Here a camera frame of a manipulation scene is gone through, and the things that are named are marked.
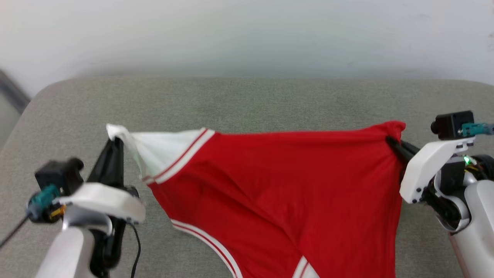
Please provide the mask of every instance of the cable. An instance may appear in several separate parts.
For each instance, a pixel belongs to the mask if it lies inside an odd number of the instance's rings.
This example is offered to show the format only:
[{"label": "cable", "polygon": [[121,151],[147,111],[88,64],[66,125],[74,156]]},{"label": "cable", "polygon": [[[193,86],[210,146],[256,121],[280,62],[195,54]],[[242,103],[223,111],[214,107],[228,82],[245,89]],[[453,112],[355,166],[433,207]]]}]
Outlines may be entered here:
[{"label": "cable", "polygon": [[19,229],[24,225],[24,223],[28,219],[29,219],[29,214],[26,214],[26,216],[24,216],[21,222],[19,222],[17,226],[15,226],[15,228],[12,231],[10,231],[10,233],[4,239],[2,239],[0,243],[0,249],[3,248],[3,246],[19,231]]},{"label": "cable", "polygon": [[139,261],[139,256],[141,255],[141,241],[139,240],[139,235],[137,235],[137,229],[134,224],[128,222],[128,224],[134,229],[135,239],[137,239],[137,256],[135,257],[134,266],[132,267],[132,273],[130,274],[130,278],[134,278],[135,269],[137,268],[137,262]]}]

